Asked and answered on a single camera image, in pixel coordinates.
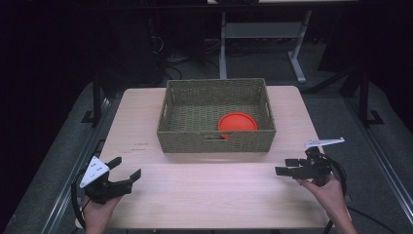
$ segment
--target human hand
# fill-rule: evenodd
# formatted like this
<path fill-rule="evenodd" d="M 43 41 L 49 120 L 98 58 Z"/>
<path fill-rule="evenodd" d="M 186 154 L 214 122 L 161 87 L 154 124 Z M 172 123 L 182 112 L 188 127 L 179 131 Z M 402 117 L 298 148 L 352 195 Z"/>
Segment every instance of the human hand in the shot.
<path fill-rule="evenodd" d="M 83 205 L 83 216 L 86 222 L 86 234 L 102 234 L 109 223 L 113 214 L 113 210 L 121 201 L 121 197 L 108 200 L 105 204 L 95 203 L 90 201 L 88 196 L 85 196 L 85 204 Z"/>
<path fill-rule="evenodd" d="M 327 182 L 322 187 L 318 187 L 306 179 L 296 180 L 301 186 L 313 193 L 336 225 L 338 233 L 357 233 L 347 212 L 341 183 L 334 175 L 328 175 Z"/>

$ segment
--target white table leg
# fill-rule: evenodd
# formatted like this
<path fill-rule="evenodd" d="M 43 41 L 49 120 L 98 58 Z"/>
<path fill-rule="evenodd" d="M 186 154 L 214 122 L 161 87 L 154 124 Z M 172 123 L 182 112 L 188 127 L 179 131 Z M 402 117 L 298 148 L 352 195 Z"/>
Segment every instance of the white table leg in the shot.
<path fill-rule="evenodd" d="M 221 22 L 221 53 L 219 55 L 219 79 L 227 79 L 227 62 L 225 60 L 225 12 Z"/>
<path fill-rule="evenodd" d="M 301 45 L 303 44 L 304 36 L 306 35 L 307 26 L 310 20 L 312 11 L 307 11 L 304 16 L 303 22 L 300 27 L 300 32 L 297 37 L 297 45 L 294 51 L 288 52 L 288 58 L 291 62 L 292 68 L 294 69 L 295 76 L 297 77 L 298 83 L 306 83 L 306 78 L 304 77 L 303 70 L 301 69 L 300 63 L 298 62 L 298 53 L 300 52 Z"/>

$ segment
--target wooden table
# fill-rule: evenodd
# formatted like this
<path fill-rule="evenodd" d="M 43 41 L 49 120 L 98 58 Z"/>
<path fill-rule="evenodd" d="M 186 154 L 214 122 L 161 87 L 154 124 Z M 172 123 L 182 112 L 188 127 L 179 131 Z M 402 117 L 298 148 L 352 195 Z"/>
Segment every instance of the wooden table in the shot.
<path fill-rule="evenodd" d="M 267 87 L 277 134 L 268 153 L 164 154 L 156 130 L 165 88 L 125 91 L 100 159 L 121 156 L 111 181 L 142 177 L 109 224 L 128 229 L 282 229 L 324 227 L 313 195 L 274 167 L 305 158 L 318 139 L 295 87 Z"/>

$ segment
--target basket handle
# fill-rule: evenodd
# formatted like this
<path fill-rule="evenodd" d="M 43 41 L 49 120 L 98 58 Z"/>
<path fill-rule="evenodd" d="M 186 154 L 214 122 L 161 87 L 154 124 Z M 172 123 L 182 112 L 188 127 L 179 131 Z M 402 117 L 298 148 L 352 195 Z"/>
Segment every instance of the basket handle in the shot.
<path fill-rule="evenodd" d="M 270 106 L 268 106 L 268 102 L 265 102 L 265 110 L 267 113 L 267 119 L 270 118 Z"/>
<path fill-rule="evenodd" d="M 228 138 L 224 138 L 223 136 L 215 136 L 215 135 L 204 135 L 203 140 L 205 141 L 222 141 L 227 140 Z"/>
<path fill-rule="evenodd" d="M 167 114 L 168 114 L 168 105 L 165 103 L 164 113 L 163 113 L 164 121 L 167 121 Z"/>

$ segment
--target orange frisbee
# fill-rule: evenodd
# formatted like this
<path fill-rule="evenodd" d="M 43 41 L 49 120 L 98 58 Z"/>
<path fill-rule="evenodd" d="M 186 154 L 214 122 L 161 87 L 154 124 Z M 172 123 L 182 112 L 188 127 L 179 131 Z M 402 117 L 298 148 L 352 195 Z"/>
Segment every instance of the orange frisbee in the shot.
<path fill-rule="evenodd" d="M 257 124 L 251 116 L 242 112 L 228 113 L 219 120 L 219 131 L 253 131 L 257 130 Z"/>

